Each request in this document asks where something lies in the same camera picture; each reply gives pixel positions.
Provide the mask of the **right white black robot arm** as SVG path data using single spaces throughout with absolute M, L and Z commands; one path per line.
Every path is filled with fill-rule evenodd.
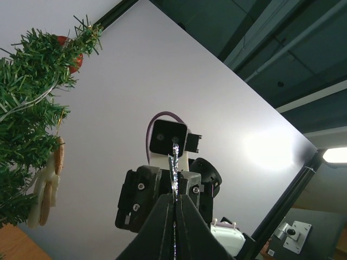
M 162 166 L 129 170 L 115 225 L 135 233 L 119 259 L 252 259 L 255 240 L 230 221 L 221 177 L 197 158 L 187 171 Z

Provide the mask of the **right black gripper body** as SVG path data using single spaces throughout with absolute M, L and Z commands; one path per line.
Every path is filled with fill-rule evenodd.
M 213 218 L 214 166 L 190 164 L 178 173 L 179 194 L 187 194 L 209 225 Z M 153 166 L 129 170 L 118 202 L 115 226 L 138 233 L 158 198 L 172 192 L 170 171 Z

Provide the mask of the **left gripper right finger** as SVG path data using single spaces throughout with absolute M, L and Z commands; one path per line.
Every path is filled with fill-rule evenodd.
M 199 211 L 186 194 L 175 208 L 177 259 L 233 259 L 211 234 Z

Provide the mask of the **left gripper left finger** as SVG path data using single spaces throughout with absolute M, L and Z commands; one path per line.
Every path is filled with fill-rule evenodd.
M 117 259 L 173 259 L 174 197 L 157 200 L 140 232 Z

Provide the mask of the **silver scroll ornament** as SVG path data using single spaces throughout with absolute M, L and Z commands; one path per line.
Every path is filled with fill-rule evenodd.
M 169 171 L 171 174 L 171 188 L 173 194 L 173 259 L 177 259 L 177 239 L 176 239 L 176 203 L 178 201 L 178 155 L 179 145 L 172 144 L 172 155 L 168 155 Z

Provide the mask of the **red ball ornament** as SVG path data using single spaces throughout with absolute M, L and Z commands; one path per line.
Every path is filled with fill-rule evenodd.
M 57 41 L 60 46 L 66 47 L 70 38 L 66 36 L 57 36 Z M 78 56 L 73 58 L 72 65 L 68 66 L 69 72 L 74 74 L 79 71 L 83 63 L 83 54 L 80 53 Z

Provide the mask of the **snowman ornament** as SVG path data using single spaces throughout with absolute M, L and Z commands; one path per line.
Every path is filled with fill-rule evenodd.
M 61 172 L 65 158 L 65 142 L 62 137 L 56 139 L 58 147 L 49 153 L 48 160 L 43 169 L 39 170 L 31 185 L 35 185 L 33 194 L 36 204 L 31 207 L 27 226 L 31 229 L 44 226 L 47 223 L 50 209 L 56 206 L 57 191 L 60 184 Z

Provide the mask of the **small green christmas tree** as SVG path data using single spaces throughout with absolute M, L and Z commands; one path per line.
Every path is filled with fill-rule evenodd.
M 54 90 L 73 88 L 83 57 L 101 48 L 101 24 L 79 20 L 75 36 L 28 30 L 1 58 L 1 226 L 28 221 L 56 172 L 57 130 L 69 109 Z

